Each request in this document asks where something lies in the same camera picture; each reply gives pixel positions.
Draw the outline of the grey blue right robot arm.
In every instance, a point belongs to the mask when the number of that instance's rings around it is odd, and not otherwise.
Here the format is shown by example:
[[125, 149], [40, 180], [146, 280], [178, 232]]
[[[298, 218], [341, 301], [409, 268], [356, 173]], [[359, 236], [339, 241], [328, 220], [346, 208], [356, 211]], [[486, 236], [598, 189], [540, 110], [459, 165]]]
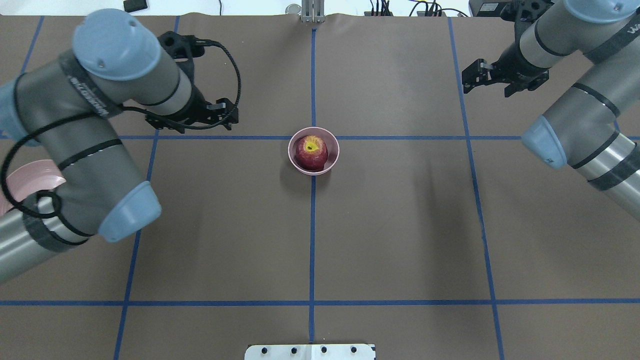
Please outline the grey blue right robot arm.
[[591, 67], [522, 134], [554, 169], [570, 166], [597, 191], [640, 212], [639, 144], [615, 128], [639, 100], [637, 0], [513, 0], [501, 18], [514, 41], [498, 60], [477, 59], [461, 72], [462, 91], [505, 84], [503, 95], [535, 91], [560, 60], [580, 51]]

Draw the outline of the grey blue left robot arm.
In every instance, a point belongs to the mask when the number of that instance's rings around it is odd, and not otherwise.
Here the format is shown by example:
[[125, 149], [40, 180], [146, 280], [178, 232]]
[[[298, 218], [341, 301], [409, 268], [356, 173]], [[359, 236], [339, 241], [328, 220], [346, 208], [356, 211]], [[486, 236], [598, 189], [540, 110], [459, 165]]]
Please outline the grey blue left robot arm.
[[[57, 59], [1, 87], [1, 128], [15, 140], [1, 164], [1, 283], [93, 236], [126, 239], [153, 223], [162, 206], [110, 119], [145, 116], [156, 129], [230, 130], [238, 101], [206, 101], [194, 59], [213, 39], [168, 31], [156, 36], [118, 9], [88, 14]], [[7, 172], [23, 146], [42, 146], [64, 183], [18, 199]]]

